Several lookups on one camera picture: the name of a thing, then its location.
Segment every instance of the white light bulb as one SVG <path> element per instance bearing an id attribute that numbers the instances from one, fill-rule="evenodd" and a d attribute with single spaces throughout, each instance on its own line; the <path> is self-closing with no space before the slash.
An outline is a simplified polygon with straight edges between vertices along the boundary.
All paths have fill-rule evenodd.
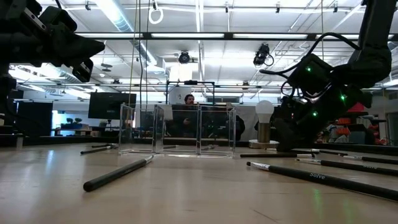
<path id="1" fill-rule="evenodd" d="M 267 100 L 262 100 L 256 105 L 256 113 L 260 123 L 269 123 L 274 112 L 274 105 Z"/>

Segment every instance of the table surface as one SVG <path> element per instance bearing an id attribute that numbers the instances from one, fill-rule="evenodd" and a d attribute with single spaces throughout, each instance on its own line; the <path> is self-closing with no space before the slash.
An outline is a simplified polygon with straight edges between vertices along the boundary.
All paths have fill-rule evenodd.
<path id="1" fill-rule="evenodd" d="M 156 155 L 146 167 L 86 193 L 82 186 L 87 180 L 148 156 L 118 156 L 116 151 L 81 156 L 91 145 L 0 149 L 0 222 L 364 224 L 398 219 L 397 202 L 246 166 L 257 161 L 398 190 L 397 177 L 302 164 L 293 158 Z M 398 169 L 330 154 L 318 158 Z"/>

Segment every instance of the red object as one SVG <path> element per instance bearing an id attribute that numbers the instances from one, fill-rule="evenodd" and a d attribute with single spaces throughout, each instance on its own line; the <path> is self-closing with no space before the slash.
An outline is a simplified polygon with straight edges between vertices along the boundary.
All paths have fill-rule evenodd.
<path id="1" fill-rule="evenodd" d="M 385 139 L 382 139 L 382 140 L 376 139 L 376 144 L 378 144 L 378 145 L 386 145 L 387 141 Z"/>
<path id="2" fill-rule="evenodd" d="M 350 124 L 351 118 L 339 118 L 337 124 Z"/>
<path id="3" fill-rule="evenodd" d="M 337 134 L 345 134 L 349 135 L 349 129 L 348 128 L 337 128 L 336 129 Z"/>
<path id="4" fill-rule="evenodd" d="M 356 103 L 351 109 L 347 112 L 362 112 L 365 110 L 365 107 L 361 103 Z"/>

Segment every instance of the black monitor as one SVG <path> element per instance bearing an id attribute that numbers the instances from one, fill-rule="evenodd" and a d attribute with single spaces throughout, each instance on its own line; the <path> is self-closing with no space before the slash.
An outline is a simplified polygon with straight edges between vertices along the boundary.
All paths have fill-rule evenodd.
<path id="1" fill-rule="evenodd" d="M 130 105 L 135 105 L 137 95 L 130 96 Z M 120 119 L 120 105 L 123 103 L 129 103 L 128 93 L 91 93 L 88 118 Z"/>

